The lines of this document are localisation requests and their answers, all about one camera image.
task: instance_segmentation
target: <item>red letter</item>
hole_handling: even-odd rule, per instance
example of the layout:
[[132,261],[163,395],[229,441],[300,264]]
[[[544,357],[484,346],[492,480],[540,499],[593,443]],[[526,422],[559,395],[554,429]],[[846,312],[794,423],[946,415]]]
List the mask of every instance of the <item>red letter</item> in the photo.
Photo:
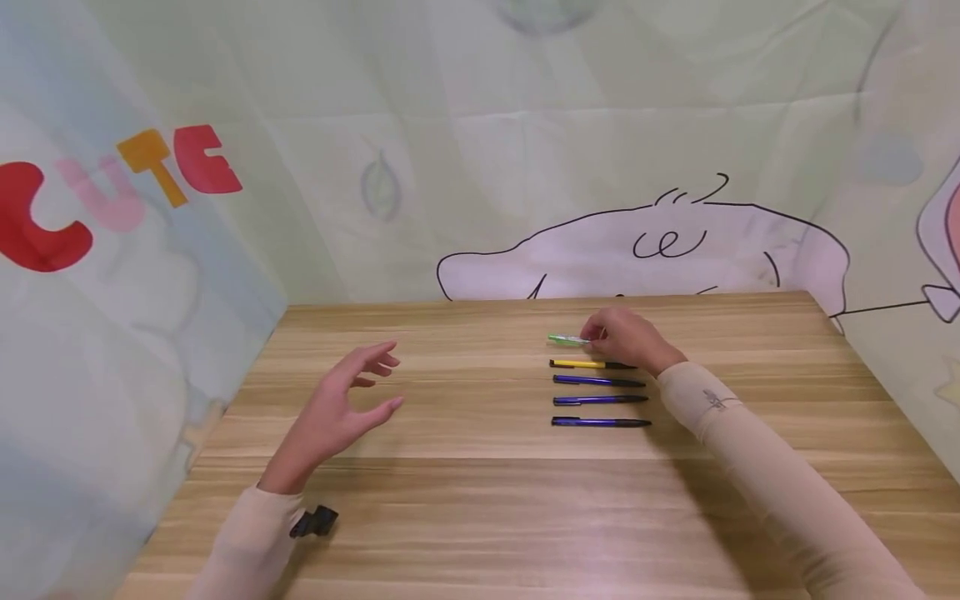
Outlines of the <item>red letter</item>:
[[57,170],[93,218],[105,228],[111,231],[133,231],[143,221],[147,207],[140,201],[136,188],[130,183],[126,169],[120,166],[115,157],[104,156],[100,159],[100,170],[107,174],[110,183],[117,190],[114,200],[107,199],[107,195],[100,191],[80,163],[73,158],[58,160]]
[[174,156],[183,178],[204,194],[231,194],[243,189],[230,163],[206,151],[221,148],[220,138],[209,125],[181,127],[174,132]]
[[43,172],[30,162],[0,165],[0,252],[24,269],[53,273],[86,256],[93,234],[74,221],[59,231],[41,228],[30,208]]
[[160,189],[167,196],[170,206],[176,208],[186,204],[186,196],[170,172],[163,166],[163,159],[170,155],[167,143],[157,130],[140,132],[130,139],[117,144],[117,151],[127,161],[134,173],[150,171],[154,174]]

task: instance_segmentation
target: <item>pink letter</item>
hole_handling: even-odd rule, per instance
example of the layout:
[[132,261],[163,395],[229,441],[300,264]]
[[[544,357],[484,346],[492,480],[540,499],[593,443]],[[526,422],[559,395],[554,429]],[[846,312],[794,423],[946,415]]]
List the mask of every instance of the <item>pink letter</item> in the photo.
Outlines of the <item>pink letter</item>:
[[93,218],[105,228],[111,231],[133,231],[143,221],[147,208],[116,157],[104,156],[100,159],[100,170],[107,174],[117,191],[114,200],[109,200],[107,195],[100,191],[76,160],[58,160],[57,170]]
[[174,156],[180,172],[198,192],[230,194],[243,189],[226,158],[206,153],[221,147],[220,138],[209,125],[181,127],[174,132]]

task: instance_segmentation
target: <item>black clip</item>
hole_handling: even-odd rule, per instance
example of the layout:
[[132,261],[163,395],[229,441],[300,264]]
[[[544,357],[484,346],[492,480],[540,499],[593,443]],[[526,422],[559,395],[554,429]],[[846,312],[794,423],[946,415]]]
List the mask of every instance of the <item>black clip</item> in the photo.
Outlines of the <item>black clip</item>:
[[303,513],[303,516],[290,530],[290,537],[305,538],[310,534],[314,536],[325,536],[333,529],[333,523],[340,516],[336,511],[332,511],[326,506],[318,506],[314,513]]

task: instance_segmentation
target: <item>wrist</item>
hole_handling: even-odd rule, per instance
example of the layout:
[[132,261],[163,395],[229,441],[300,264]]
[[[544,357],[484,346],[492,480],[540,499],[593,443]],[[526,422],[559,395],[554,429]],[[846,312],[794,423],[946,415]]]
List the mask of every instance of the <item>wrist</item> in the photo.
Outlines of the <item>wrist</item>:
[[270,459],[256,486],[264,492],[280,495],[303,493],[310,475],[322,462],[302,460],[301,456],[290,454],[281,445]]
[[657,355],[649,361],[646,370],[656,378],[670,367],[685,363],[686,361],[686,355],[672,346],[667,346],[662,351],[657,352]]

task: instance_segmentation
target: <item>pink cartoon shape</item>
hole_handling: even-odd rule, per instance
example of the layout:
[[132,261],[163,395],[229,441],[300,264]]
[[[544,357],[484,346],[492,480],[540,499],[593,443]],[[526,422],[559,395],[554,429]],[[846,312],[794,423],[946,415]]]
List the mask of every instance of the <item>pink cartoon shape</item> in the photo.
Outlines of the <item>pink cartoon shape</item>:
[[925,285],[924,295],[944,323],[960,315],[960,162],[933,195],[917,220],[917,238],[926,257],[947,285]]

